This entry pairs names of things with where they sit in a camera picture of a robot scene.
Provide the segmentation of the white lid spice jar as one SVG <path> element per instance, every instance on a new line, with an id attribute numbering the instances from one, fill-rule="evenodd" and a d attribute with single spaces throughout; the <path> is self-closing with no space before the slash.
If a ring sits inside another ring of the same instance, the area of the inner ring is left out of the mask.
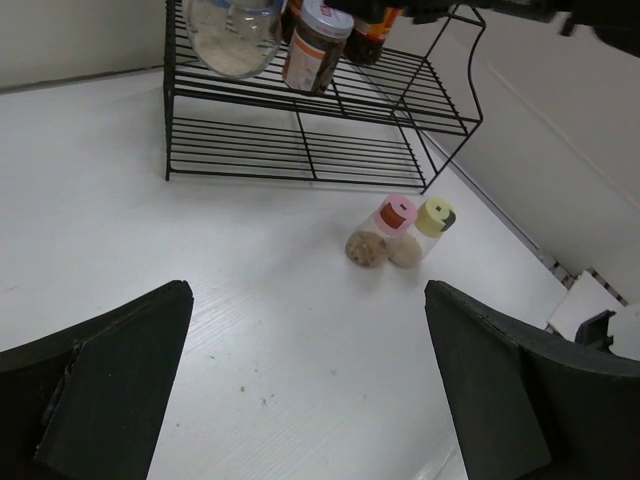
<path id="1" fill-rule="evenodd" d="M 288 1 L 282 16 L 288 45 L 282 79 L 303 94 L 324 93 L 333 79 L 354 18 L 324 1 Z"/>

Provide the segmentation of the yellow lid spice bottle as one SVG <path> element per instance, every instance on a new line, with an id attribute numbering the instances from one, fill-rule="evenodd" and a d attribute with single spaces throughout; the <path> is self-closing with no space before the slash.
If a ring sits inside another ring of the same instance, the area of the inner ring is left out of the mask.
<path id="1" fill-rule="evenodd" d="M 428 198 L 418 209 L 409 229 L 390 244 L 389 260 L 401 268 L 413 268 L 429 254 L 456 222 L 453 205 L 442 197 Z"/>

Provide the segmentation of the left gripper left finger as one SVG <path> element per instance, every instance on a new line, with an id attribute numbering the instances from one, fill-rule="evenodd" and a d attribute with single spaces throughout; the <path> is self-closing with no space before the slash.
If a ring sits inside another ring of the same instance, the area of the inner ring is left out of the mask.
<path id="1" fill-rule="evenodd" d="M 193 305 L 174 280 L 2 352 L 2 478 L 146 478 Z"/>

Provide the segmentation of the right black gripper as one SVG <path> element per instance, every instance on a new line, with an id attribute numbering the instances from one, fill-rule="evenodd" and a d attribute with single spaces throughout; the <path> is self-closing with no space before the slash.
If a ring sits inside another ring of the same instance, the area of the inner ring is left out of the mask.
<path id="1" fill-rule="evenodd" d="M 457 5 L 480 7 L 479 1 L 450 0 L 326 0 L 325 4 L 367 23 L 381 23 L 388 9 L 398 9 L 414 23 L 432 23 Z"/>

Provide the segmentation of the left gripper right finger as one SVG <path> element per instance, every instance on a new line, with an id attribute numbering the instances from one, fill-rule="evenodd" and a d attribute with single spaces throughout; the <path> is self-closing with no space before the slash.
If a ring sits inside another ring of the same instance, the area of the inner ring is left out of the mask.
<path id="1" fill-rule="evenodd" d="M 638 478 L 638 361 L 444 281 L 427 283 L 425 313 L 468 478 Z"/>

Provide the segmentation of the pink lid spice bottle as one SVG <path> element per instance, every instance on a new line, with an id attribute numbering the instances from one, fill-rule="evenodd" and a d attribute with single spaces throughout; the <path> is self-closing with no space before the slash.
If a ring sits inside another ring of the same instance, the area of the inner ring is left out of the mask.
<path id="1" fill-rule="evenodd" d="M 406 233 L 417 218 L 415 204 L 406 196 L 392 194 L 349 236 L 345 253 L 356 265 L 373 269 L 388 258 L 391 244 Z"/>

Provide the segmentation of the round glass jar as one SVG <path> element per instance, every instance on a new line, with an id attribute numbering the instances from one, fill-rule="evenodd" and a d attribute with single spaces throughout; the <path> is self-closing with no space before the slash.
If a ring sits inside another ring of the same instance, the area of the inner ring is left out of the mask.
<path id="1" fill-rule="evenodd" d="M 272 0 L 182 3 L 192 48 L 204 64 L 229 79 L 263 72 L 282 43 L 283 3 Z"/>

